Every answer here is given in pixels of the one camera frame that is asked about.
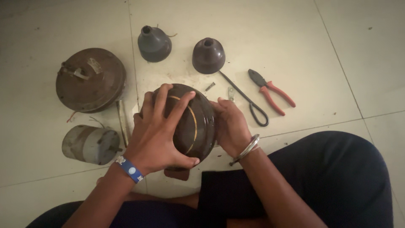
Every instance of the pliers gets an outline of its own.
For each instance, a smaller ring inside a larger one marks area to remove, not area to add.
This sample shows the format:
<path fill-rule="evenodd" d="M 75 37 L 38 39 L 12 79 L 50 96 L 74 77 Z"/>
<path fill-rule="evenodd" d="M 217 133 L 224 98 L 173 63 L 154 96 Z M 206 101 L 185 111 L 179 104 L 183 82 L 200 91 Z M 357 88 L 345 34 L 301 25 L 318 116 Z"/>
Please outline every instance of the pliers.
<path fill-rule="evenodd" d="M 284 100 L 286 100 L 292 107 L 295 107 L 294 101 L 281 89 L 275 87 L 271 81 L 266 82 L 266 80 L 256 71 L 249 69 L 249 77 L 253 80 L 256 85 L 260 87 L 260 92 L 264 95 L 266 98 L 267 102 L 270 104 L 270 106 L 280 115 L 285 116 L 286 113 L 281 110 L 273 101 L 273 99 L 270 97 L 269 90 L 274 91 L 278 95 L 280 95 Z"/>

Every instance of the screw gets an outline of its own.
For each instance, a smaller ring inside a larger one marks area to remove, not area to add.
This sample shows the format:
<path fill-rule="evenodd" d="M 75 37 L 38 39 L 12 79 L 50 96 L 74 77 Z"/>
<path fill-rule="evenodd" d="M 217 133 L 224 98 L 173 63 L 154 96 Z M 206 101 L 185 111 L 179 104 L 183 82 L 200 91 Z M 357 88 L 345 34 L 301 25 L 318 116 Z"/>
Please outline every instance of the screw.
<path fill-rule="evenodd" d="M 213 87 L 215 85 L 215 82 L 213 82 L 210 86 L 208 86 L 205 91 L 208 91 L 209 89 L 211 89 L 211 87 Z"/>

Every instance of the silver cylindrical motor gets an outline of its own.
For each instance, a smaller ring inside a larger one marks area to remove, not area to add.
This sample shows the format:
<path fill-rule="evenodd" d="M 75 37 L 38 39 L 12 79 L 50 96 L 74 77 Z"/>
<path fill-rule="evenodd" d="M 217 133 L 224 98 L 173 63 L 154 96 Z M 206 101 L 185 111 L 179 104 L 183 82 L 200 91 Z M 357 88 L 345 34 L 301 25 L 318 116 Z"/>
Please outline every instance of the silver cylindrical motor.
<path fill-rule="evenodd" d="M 105 165 L 119 148 L 119 136 L 114 130 L 78 125 L 72 128 L 62 142 L 63 154 L 71 159 Z"/>

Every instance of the dirt spot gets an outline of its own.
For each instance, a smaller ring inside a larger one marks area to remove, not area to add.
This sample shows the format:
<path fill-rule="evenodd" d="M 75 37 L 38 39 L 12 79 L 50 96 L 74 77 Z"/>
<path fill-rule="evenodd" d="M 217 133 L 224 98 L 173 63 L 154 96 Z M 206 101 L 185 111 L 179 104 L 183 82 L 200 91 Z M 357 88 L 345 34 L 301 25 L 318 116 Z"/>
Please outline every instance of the dirt spot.
<path fill-rule="evenodd" d="M 171 75 L 171 73 L 167 73 L 166 74 L 168 78 L 170 78 L 171 80 L 173 80 L 173 76 Z"/>

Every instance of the black cloth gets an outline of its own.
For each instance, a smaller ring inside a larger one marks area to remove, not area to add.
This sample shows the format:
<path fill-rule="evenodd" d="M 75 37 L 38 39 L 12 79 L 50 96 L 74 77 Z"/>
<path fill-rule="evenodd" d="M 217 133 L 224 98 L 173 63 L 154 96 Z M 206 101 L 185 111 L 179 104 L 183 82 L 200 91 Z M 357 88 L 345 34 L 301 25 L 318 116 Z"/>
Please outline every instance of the black cloth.
<path fill-rule="evenodd" d="M 311 134 L 269 159 L 330 228 L 393 227 L 388 170 L 367 140 L 339 131 Z M 79 207 L 55 207 L 28 227 L 60 227 Z M 198 209 L 157 201 L 124 202 L 111 227 L 226 227 L 226 218 L 265 216 L 243 170 L 203 172 Z"/>

